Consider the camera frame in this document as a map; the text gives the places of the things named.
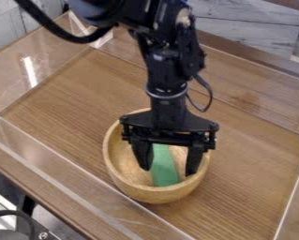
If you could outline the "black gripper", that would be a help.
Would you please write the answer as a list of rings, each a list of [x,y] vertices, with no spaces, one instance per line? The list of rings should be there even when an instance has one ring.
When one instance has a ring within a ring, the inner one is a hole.
[[[131,144],[139,167],[149,171],[153,163],[153,144],[169,144],[189,148],[186,176],[197,173],[205,151],[216,149],[220,124],[200,117],[190,109],[189,92],[153,93],[150,109],[126,114],[119,122],[122,138]]]

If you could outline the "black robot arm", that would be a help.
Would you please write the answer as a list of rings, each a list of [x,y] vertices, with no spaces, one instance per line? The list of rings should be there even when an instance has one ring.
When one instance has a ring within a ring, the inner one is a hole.
[[[62,39],[87,44],[123,24],[138,42],[147,65],[150,109],[121,117],[122,138],[143,170],[150,170],[157,143],[189,148],[186,174],[198,172],[204,155],[216,148],[220,125],[190,112],[189,81],[200,76],[206,53],[200,45],[189,0],[67,0],[78,18],[97,30],[78,37],[65,30],[31,0],[14,0]]]

